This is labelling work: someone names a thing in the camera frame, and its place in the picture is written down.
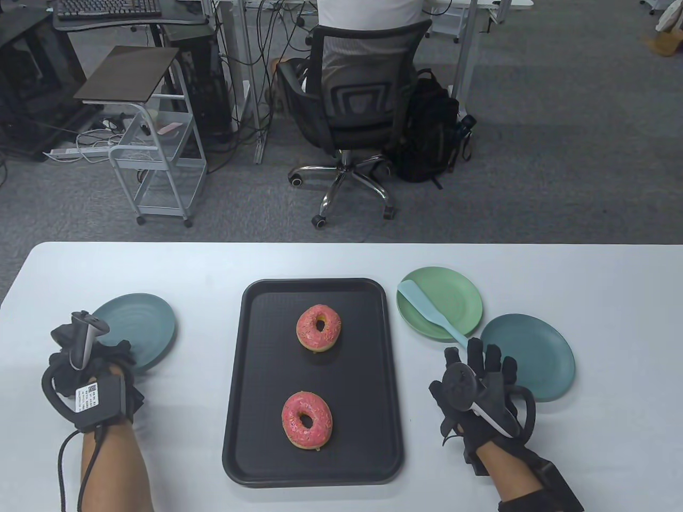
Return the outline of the person's left hand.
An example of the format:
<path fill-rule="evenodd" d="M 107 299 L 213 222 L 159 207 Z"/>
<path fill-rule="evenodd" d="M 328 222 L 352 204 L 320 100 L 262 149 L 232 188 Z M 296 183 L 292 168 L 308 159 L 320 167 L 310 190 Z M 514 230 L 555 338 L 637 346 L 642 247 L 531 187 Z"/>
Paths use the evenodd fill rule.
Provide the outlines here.
<path fill-rule="evenodd" d="M 75 363 L 76 348 L 61 348 L 51 354 L 42 376 L 42 390 L 53 408 L 83 433 L 100 425 L 114 425 L 127 419 L 144 404 L 135 388 L 135 360 L 130 343 L 116 346 L 93 343 L 82 368 Z"/>

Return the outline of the person's right hand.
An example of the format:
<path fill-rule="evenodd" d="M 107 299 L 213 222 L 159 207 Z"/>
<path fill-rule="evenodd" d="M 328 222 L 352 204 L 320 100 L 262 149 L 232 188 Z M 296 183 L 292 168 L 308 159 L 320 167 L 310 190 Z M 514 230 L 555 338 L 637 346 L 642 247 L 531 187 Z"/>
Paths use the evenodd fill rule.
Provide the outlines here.
<path fill-rule="evenodd" d="M 440 426 L 442 439 L 463 439 L 464 460 L 478 476 L 488 475 L 478 449 L 488 442 L 502 442 L 506 449 L 523 446 L 533 433 L 536 422 L 534 407 L 526 424 L 519 421 L 519 410 L 512 397 L 522 397 L 531 405 L 532 394 L 517 385 L 517 361 L 502 357 L 495 344 L 485 346 L 479 338 L 467 343 L 467 361 L 457 348 L 446 348 L 446 370 L 441 380 L 434 380 L 429 391 L 444 415 Z"/>

